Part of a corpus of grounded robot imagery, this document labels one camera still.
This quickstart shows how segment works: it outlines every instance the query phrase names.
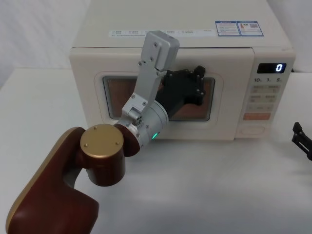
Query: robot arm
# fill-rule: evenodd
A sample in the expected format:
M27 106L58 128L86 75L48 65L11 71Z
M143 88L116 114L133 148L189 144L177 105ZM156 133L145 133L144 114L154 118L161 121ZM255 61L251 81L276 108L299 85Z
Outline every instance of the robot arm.
M91 232L98 203L74 189L81 169L98 186L118 183L125 174L124 157L135 155L161 131L169 121L167 112L171 116L186 103L202 104L204 68L167 74L178 48L178 40L163 32L147 34L135 91L121 119L114 126L73 128L61 136L14 202L6 221L8 234Z

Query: label sticker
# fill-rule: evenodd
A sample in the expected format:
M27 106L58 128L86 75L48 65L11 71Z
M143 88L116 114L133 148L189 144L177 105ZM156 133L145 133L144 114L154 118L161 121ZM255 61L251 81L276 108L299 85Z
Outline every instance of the label sticker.
M109 31L111 38L144 38L150 30L121 30ZM161 30L172 37L215 37L214 29L201 30Z
M239 37L240 33L236 21L216 21L219 37Z
M237 21L242 37L263 37L258 21Z

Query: orange button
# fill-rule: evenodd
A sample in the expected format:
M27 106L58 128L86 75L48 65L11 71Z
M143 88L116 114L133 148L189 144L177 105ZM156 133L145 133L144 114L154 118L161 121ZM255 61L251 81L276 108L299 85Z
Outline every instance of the orange button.
M246 113L244 120L269 120L271 113Z

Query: microwave button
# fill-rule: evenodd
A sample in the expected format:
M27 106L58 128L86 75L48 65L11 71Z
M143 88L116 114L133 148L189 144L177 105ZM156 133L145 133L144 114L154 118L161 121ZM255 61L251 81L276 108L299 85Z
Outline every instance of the microwave button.
M277 94L279 93L280 85L254 85L252 94Z
M245 113L244 120L269 120L271 113Z

